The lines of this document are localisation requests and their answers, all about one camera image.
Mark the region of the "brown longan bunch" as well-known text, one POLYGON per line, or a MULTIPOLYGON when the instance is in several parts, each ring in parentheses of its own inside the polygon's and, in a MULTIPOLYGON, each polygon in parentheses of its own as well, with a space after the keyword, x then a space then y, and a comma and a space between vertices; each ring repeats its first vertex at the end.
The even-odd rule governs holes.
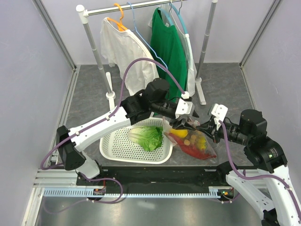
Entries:
POLYGON ((189 130, 188 135, 184 138, 185 145, 195 145, 196 141, 200 138, 204 137, 204 134, 200 131, 192 131, 189 130))

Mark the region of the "yellow lemon fruit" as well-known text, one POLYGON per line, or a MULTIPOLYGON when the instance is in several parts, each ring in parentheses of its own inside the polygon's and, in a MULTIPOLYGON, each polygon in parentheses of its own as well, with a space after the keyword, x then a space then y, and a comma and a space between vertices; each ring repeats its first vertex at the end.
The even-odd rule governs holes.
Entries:
POLYGON ((179 137, 179 138, 185 138, 188 135, 187 129, 170 129, 169 133, 179 137))

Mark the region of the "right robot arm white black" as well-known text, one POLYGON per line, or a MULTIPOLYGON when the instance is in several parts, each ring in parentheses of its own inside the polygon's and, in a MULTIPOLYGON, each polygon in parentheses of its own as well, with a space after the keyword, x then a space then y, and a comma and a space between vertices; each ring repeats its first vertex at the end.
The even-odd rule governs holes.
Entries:
POLYGON ((228 161, 226 169, 216 172, 220 185, 229 184, 252 206, 263 226, 299 226, 301 204, 296 198, 283 148, 267 135, 267 121, 255 109, 243 110, 239 123, 225 116, 227 108, 215 104, 209 121, 196 126, 215 143, 224 140, 228 161), (229 143, 244 146, 247 159, 258 174, 247 177, 234 164, 229 143))

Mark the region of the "clear pink zip bag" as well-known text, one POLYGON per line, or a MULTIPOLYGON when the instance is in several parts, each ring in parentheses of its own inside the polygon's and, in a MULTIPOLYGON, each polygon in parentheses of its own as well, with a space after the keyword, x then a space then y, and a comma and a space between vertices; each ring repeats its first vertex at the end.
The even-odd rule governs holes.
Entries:
POLYGON ((162 121, 163 134, 170 140, 173 146, 178 147, 182 152, 193 158, 210 163, 218 162, 217 154, 204 133, 198 130, 173 129, 169 125, 168 119, 164 116, 162 121))

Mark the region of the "red plastic lobster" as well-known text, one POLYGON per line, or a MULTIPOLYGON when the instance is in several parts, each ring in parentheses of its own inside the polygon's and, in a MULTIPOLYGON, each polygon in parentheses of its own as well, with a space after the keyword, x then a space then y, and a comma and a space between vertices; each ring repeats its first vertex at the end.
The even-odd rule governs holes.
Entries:
POLYGON ((211 160, 213 162, 217 159, 217 154, 211 145, 206 141, 206 150, 199 150, 195 145, 185 145, 184 138, 179 138, 171 133, 168 133, 168 138, 185 154, 200 160, 211 160))

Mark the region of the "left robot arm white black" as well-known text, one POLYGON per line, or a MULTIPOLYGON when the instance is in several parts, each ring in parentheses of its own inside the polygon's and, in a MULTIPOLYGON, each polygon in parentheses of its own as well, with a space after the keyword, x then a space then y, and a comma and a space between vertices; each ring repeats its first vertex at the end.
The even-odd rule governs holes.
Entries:
POLYGON ((145 89, 122 100, 113 111, 71 129, 60 126, 56 131, 56 144, 63 168, 76 170, 91 184, 99 185, 103 181, 101 166, 84 152, 93 142, 146 120, 151 113, 170 118, 174 129, 190 128, 187 119, 198 117, 191 97, 184 93, 177 102, 168 100, 169 87, 166 80, 155 79, 145 89))

